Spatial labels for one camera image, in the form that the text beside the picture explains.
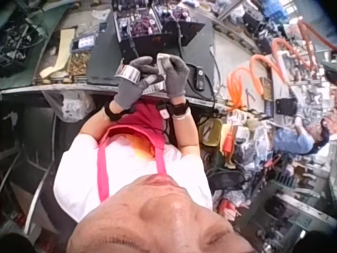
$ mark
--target hand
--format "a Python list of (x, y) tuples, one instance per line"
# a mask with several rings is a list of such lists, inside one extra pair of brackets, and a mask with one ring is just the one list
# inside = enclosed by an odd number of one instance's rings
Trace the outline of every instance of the hand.
[(143, 78), (136, 84), (129, 80), (121, 79), (121, 82), (118, 85), (118, 93), (115, 96), (114, 101), (123, 108), (123, 110), (129, 109), (131, 105), (141, 97), (143, 91), (156, 81), (158, 68), (149, 66), (151, 62), (152, 57), (143, 56), (129, 63), (130, 66), (141, 72)]
[(181, 58), (175, 55), (170, 55), (170, 58), (164, 58), (162, 63), (166, 73), (167, 96), (170, 99), (183, 96), (190, 73), (189, 67), (186, 66)]

